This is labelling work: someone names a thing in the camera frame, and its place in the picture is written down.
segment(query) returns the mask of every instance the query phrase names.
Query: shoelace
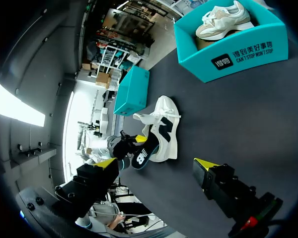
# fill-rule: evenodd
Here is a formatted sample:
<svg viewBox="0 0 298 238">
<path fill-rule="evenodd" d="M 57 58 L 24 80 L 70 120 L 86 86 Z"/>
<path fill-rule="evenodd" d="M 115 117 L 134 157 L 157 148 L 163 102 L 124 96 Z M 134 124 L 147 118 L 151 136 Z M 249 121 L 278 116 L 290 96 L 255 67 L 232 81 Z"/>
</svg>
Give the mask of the shoelace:
<svg viewBox="0 0 298 238">
<path fill-rule="evenodd" d="M 215 17 L 215 12 L 207 12 L 207 14 L 205 14 L 203 17 L 202 17 L 202 21 L 203 21 L 203 24 L 206 25 L 206 24 L 211 24 L 214 26 L 212 20 L 213 19 L 216 19 Z"/>
<path fill-rule="evenodd" d="M 153 112 L 150 115 L 158 117 L 158 122 L 161 121 L 163 117 L 171 117 L 171 118 L 181 118 L 180 115 L 175 115 L 173 109 L 167 110 L 159 110 L 158 112 Z"/>
</svg>

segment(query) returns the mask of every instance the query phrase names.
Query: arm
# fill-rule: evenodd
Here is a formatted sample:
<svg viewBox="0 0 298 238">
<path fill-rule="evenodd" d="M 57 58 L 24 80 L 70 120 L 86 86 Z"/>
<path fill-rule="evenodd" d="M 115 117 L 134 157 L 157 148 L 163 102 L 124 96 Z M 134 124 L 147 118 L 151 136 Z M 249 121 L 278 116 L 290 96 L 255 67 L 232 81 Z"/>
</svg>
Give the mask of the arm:
<svg viewBox="0 0 298 238">
<path fill-rule="evenodd" d="M 112 222 L 112 223 L 110 223 L 109 225 L 108 225 L 108 227 L 110 228 L 110 229 L 115 229 L 116 228 L 116 226 L 121 222 L 121 221 L 123 221 L 125 219 L 125 216 L 117 216 L 116 218 L 115 218 L 115 220 Z"/>
</svg>

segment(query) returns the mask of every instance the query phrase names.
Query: new balance sneaker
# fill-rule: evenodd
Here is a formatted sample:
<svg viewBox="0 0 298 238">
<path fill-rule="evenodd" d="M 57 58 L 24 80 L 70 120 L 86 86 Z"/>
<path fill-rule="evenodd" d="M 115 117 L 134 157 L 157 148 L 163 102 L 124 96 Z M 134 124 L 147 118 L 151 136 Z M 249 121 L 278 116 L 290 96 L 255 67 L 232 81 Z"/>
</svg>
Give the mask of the new balance sneaker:
<svg viewBox="0 0 298 238">
<path fill-rule="evenodd" d="M 147 141 L 144 143 L 144 148 L 135 154 L 133 167 L 142 168 L 145 165 L 142 164 L 147 163 L 149 159 L 153 162 L 177 159 L 176 129 L 180 118 L 176 105 L 167 96 L 158 99 L 155 110 L 150 115 L 134 114 L 134 119 L 145 124 L 143 134 L 147 137 Z"/>
<path fill-rule="evenodd" d="M 248 11 L 238 1 L 229 7 L 215 6 L 202 17 L 203 25 L 199 26 L 195 34 L 204 40 L 220 40 L 230 30 L 243 31 L 254 27 L 250 22 Z"/>
</svg>

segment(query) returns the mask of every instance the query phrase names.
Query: teal shoe box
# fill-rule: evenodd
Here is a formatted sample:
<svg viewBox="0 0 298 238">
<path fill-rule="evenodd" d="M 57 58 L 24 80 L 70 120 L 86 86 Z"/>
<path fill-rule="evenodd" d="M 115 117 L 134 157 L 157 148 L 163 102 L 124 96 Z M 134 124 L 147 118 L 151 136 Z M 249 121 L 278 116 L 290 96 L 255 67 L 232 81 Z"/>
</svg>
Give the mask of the teal shoe box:
<svg viewBox="0 0 298 238">
<path fill-rule="evenodd" d="M 202 16 L 214 6 L 231 6 L 233 0 L 210 0 L 174 24 L 179 63 L 203 82 L 288 59 L 288 38 L 284 23 L 253 0 L 239 0 L 258 25 L 224 37 L 198 50 L 196 29 Z"/>
<path fill-rule="evenodd" d="M 147 105 L 149 71 L 133 66 L 120 83 L 114 113 L 130 116 Z"/>
</svg>

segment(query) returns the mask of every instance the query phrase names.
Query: table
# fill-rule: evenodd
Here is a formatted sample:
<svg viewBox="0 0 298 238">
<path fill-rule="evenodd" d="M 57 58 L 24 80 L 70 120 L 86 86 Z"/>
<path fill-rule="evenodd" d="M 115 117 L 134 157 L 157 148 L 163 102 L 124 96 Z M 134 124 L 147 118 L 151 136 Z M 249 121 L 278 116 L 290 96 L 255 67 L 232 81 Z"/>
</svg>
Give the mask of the table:
<svg viewBox="0 0 298 238">
<path fill-rule="evenodd" d="M 298 48 L 289 41 L 289 60 L 203 83 L 177 62 L 176 50 L 150 70 L 147 108 L 171 97 L 182 115 L 178 159 L 149 161 L 122 171 L 122 183 L 153 213 L 189 238 L 227 237 L 234 224 L 208 201 L 192 176 L 193 158 L 228 163 L 257 195 L 284 201 L 284 219 L 298 201 Z M 141 134 L 130 117 L 124 131 Z M 270 228 L 271 235 L 277 227 Z"/>
</svg>

